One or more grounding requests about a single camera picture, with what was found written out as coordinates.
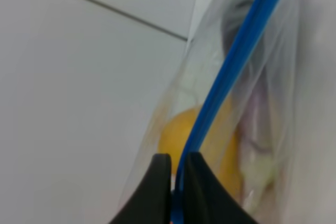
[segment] blue plastic strip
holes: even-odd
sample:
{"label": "blue plastic strip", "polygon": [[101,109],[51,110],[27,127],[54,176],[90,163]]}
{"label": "blue plastic strip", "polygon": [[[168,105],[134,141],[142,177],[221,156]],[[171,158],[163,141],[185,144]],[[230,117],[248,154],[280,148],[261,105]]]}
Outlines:
{"label": "blue plastic strip", "polygon": [[178,164],[175,193],[183,190],[183,167],[188,152],[198,151],[219,108],[257,45],[279,0],[254,0],[213,86],[202,106]]}

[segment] clear plastic bag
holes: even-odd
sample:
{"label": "clear plastic bag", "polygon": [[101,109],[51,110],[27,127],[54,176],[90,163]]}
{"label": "clear plastic bag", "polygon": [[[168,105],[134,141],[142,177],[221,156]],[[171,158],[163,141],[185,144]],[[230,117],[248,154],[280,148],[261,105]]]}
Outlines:
{"label": "clear plastic bag", "polygon": [[[120,206],[154,153],[172,181],[197,115],[254,0],[212,0],[148,126]],[[298,0],[279,0],[199,151],[230,195],[260,223],[278,223],[290,182]]]}

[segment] food in bag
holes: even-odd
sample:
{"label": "food in bag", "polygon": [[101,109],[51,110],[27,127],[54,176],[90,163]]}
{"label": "food in bag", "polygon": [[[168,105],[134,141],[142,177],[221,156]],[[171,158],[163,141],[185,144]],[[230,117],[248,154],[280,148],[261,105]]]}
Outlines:
{"label": "food in bag", "polygon": [[259,223],[278,223],[290,182],[298,0],[212,0],[157,106],[123,205],[154,153],[169,153],[175,193],[200,151]]}

